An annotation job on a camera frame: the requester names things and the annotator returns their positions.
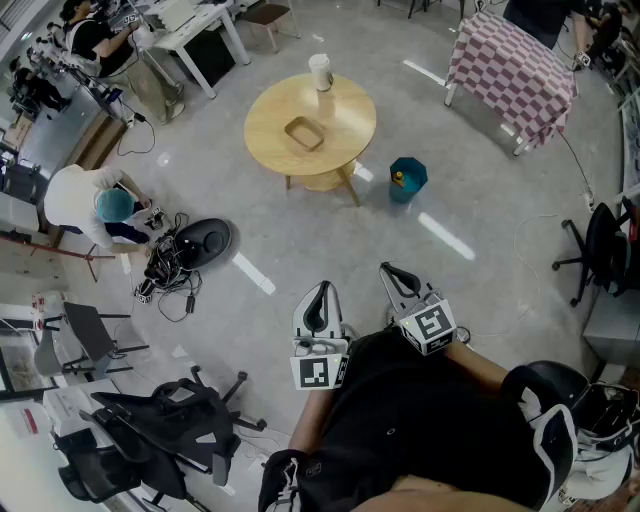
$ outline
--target white cup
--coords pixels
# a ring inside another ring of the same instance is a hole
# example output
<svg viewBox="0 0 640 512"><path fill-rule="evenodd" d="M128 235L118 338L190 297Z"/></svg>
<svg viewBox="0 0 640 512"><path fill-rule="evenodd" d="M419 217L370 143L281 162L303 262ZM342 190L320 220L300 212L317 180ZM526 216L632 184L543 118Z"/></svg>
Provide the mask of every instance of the white cup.
<svg viewBox="0 0 640 512"><path fill-rule="evenodd" d="M328 91L333 84L331 63L325 53L318 53L309 59L313 82L319 91Z"/></svg>

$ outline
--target concrete floor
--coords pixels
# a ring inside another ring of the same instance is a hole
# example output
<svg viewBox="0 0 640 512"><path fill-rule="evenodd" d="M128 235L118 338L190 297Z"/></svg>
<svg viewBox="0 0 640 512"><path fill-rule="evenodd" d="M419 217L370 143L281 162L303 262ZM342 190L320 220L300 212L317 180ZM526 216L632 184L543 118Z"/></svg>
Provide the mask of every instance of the concrete floor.
<svg viewBox="0 0 640 512"><path fill-rule="evenodd" d="M135 304L133 327L154 350L138 356L139 373L118 374L118 385L144 393L172 378L165 366L180 346L187 353L183 360L197 361L221 389L232 384L238 370L248 371L242 410L291 432L305 400L305 393L294 390L288 359L294 308L328 279L338 289L346 322L361 334L380 329L387 300L378 266L387 260L427 272L449 299L456 321L477 333L473 346L506 368L552 359L592 371L593 355L580 339L592 291L577 308L569 307L579 269L551 270L555 258L576 254L560 221L572 218L584 232L589 220L569 148L557 137L514 157L516 141L500 129L497 115L460 88L452 107L445 107L445 89L403 64L410 60L445 77L457 11L436 4L408 21L402 12L376 8L371 0L336 1L294 1L303 37L281 36L276 55L266 37L251 46L247 26L239 24L252 63L224 77L213 101L187 84L185 113L155 127L156 145L149 154L110 157L110 165L126 170L168 211L187 212L194 220L221 217L235 228L227 257L202 272L193 315L173 324L159 313L157 297L148 306ZM570 34L562 34L561 44L574 53ZM352 179L361 208L344 189L285 191L284 178L262 168L244 144L244 120L255 99L272 84L305 72L314 53L327 53L334 72L359 83L376 105L376 133L359 158L372 179ZM595 184L596 201L604 201L620 183L617 97L595 72L584 71L577 80L580 97L565 136ZM148 127L138 126L125 135L122 151L149 143ZM388 168L400 156L419 159L429 172L425 189L403 208L387 197ZM466 244L474 258L466 259L425 229L418 222L423 212ZM557 217L536 218L541 215ZM532 218L520 226L515 242L535 271L514 252L516 228ZM67 234L63 247L86 250L90 242ZM231 261L237 252L271 280L271 295ZM132 261L136 285L145 262L140 256ZM132 307L129 278L118 261L99 267L97 285L82 262L66 260L65 267L82 302L105 312ZM179 316L184 298L169 298L164 306ZM285 436L265 435L286 443ZM260 446L277 448L273 442ZM234 459L230 480L235 496L206 478L194 479L193 494L216 511L255 508L259 479L246 471L253 448L242 450L246 457Z"/></svg>

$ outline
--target teal trash bin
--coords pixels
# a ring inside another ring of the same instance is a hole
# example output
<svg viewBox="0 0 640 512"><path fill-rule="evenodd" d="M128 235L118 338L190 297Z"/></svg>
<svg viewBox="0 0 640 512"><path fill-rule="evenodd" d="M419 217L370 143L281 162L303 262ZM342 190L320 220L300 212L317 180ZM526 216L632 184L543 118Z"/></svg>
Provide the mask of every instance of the teal trash bin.
<svg viewBox="0 0 640 512"><path fill-rule="evenodd" d="M429 179L427 168L411 157L398 158L389 170L389 197L394 203L406 204L411 201Z"/></svg>

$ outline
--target checkered tablecloth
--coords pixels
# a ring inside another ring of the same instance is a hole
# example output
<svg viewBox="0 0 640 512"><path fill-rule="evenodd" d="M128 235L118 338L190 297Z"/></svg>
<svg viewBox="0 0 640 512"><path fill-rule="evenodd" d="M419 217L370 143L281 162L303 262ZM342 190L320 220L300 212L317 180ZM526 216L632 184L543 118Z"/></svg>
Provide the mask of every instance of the checkered tablecloth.
<svg viewBox="0 0 640 512"><path fill-rule="evenodd" d="M573 73L549 48L486 12L460 24L447 84L480 97L534 145L563 131L577 96Z"/></svg>

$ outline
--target wooden tray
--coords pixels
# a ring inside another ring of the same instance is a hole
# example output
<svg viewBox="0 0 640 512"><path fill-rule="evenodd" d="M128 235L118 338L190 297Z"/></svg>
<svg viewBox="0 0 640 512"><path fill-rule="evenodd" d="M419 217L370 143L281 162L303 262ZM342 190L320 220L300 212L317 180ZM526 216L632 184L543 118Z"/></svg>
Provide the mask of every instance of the wooden tray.
<svg viewBox="0 0 640 512"><path fill-rule="evenodd" d="M284 131L307 151L313 151L324 142L322 128L304 116L296 117L284 127Z"/></svg>

